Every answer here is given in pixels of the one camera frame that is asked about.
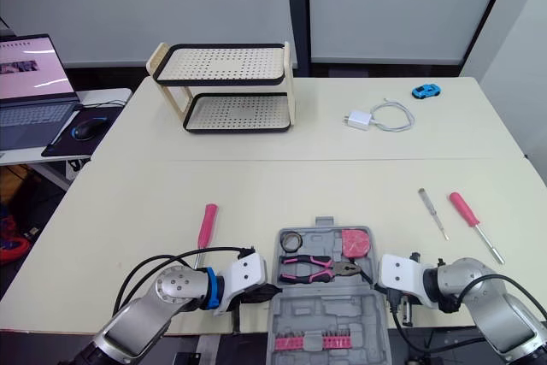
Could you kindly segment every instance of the robotic arm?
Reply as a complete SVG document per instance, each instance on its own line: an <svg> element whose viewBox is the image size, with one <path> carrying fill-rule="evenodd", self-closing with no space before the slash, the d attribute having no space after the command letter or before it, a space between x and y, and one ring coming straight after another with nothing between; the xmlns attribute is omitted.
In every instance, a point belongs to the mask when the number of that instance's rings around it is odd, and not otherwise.
<svg viewBox="0 0 547 365"><path fill-rule="evenodd" d="M383 255L379 284L416 297L430 309L455 312L457 297L475 279L494 274L482 262L462 258L438 267L400 256ZM546 364L547 328L516 297L507 293L502 280L484 280L473 286L462 302L477 328L505 363Z"/></svg>
<svg viewBox="0 0 547 365"><path fill-rule="evenodd" d="M211 268L167 268L143 297L123 307L69 364L137 364L179 312L214 309L214 315L221 315L237 295L264 286L266 279L266 263L257 253L218 275Z"/></svg>

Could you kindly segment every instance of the blue toy car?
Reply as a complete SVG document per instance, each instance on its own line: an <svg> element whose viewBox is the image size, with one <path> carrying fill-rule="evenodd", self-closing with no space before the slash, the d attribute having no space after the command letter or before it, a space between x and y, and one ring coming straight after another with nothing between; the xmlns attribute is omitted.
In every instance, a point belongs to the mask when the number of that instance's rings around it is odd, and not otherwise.
<svg viewBox="0 0 547 365"><path fill-rule="evenodd" d="M441 88L438 85L421 85L412 90L412 95L416 98L426 98L431 96L438 96L441 94Z"/></svg>

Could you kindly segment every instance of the laptop screen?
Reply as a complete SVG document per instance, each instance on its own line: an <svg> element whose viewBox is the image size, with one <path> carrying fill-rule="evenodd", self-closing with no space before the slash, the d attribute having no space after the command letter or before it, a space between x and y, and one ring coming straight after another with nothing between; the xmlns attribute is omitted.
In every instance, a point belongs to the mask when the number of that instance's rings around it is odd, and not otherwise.
<svg viewBox="0 0 547 365"><path fill-rule="evenodd" d="M49 36L0 42L0 100L6 103L72 96L74 90Z"/></svg>

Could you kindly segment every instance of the pliers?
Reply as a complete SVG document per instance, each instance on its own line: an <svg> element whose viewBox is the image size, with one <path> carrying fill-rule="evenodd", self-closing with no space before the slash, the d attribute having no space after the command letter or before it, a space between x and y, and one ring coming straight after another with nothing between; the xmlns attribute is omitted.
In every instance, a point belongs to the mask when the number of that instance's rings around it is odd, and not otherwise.
<svg viewBox="0 0 547 365"><path fill-rule="evenodd" d="M331 282L336 275L355 275L361 272L361 267L350 262L335 262L330 256L282 256L282 264L306 262L323 267L319 273L297 277L296 275L280 274L279 281L289 284L310 284L312 282Z"/></svg>

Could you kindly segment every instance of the white table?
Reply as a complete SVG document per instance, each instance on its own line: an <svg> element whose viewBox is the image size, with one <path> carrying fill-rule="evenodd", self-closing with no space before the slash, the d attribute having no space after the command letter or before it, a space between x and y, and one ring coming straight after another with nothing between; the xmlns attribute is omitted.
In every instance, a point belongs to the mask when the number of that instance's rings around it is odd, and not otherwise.
<svg viewBox="0 0 547 365"><path fill-rule="evenodd" d="M446 226L444 240L418 196L425 187ZM507 263L490 251L446 196L458 190L483 221ZM251 245L273 264L276 233L308 227L317 215L368 225L378 255L421 253L480 259L547 304L538 259L547 240L547 189L526 159L378 162L118 162L93 160L80 173L3 300L0 327L94 333L108 320L125 275L155 254L195 248L204 205L220 206L212 245ZM218 252L220 270L235 259ZM268 304L244 306L242 330L267 327ZM176 317L171 333L230 332L230 315ZM465 309L415 309L415 325L472 325Z"/></svg>
<svg viewBox="0 0 547 365"><path fill-rule="evenodd" d="M431 82L443 88L441 97L410 97L413 86ZM378 255L418 250L431 263L473 256L547 303L537 264L547 240L547 189L473 79L295 79L295 86L297 124L289 132L204 136L185 132L146 79L0 302L0 328L96 332L135 264L195 248L206 203L220 206L212 245L253 244L270 266L279 229L332 215L339 225L370 226ZM362 132L343 124L348 111L383 97L408 105L416 128ZM450 242L421 202L422 186ZM506 265L446 200L454 190L484 222ZM204 261L220 270L234 257L215 253ZM244 306L242 330L266 330L267 312L267 303ZM465 310L416 309L415 324L472 321ZM228 316L196 311L178 316L169 332L230 330Z"/></svg>
<svg viewBox="0 0 547 365"><path fill-rule="evenodd" d="M416 100L413 87L436 83L439 97ZM186 132L149 77L135 91L120 120L94 158L143 160L385 160L432 158L522 158L523 154L472 78L294 79L297 124L288 132L198 135ZM369 110L384 98L415 115L407 132L367 132L347 127L352 109ZM397 109L380 120L404 124Z"/></svg>
<svg viewBox="0 0 547 365"><path fill-rule="evenodd" d="M90 91L76 91L78 98L82 104L98 104L106 103L113 100L120 100L127 102L131 97L131 90L129 89L103 89L103 90L90 90ZM61 131L57 134L56 138L61 134L65 127L70 124L73 118L78 113L74 112L70 118L65 122ZM64 175L50 167L48 162L65 162L70 160L79 160L83 158L89 158L88 155L83 156L53 156L42 157L42 152L45 147L32 147L29 149L18 150L5 150L0 151L0 166L9 166L13 164L28 164L38 173L42 174L46 179L50 180L54 184L61 187L63 190L67 190L71 181Z"/></svg>

